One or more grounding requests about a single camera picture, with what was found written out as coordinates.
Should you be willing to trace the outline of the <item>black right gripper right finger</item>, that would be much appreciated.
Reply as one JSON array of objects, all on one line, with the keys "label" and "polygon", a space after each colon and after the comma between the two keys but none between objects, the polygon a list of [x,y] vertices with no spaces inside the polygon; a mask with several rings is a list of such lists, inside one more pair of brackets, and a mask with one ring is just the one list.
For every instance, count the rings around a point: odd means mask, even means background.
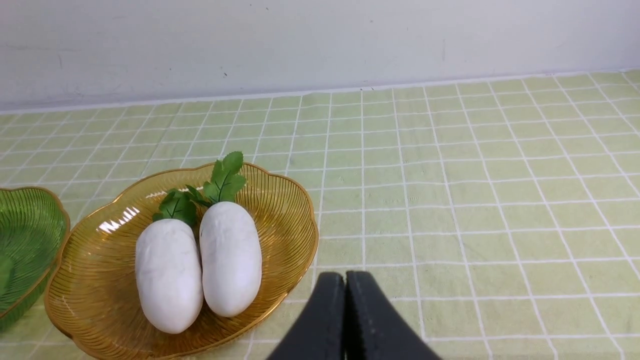
[{"label": "black right gripper right finger", "polygon": [[366,271],[346,273],[345,356],[348,360],[439,360]]}]

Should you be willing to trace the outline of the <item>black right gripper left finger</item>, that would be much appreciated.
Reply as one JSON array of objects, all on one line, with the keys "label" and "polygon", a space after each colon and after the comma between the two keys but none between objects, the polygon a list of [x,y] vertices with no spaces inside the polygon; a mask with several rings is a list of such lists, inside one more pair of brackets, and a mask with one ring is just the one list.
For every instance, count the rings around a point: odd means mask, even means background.
[{"label": "black right gripper left finger", "polygon": [[343,360],[346,286],[343,276],[322,272],[311,296],[269,360]]}]

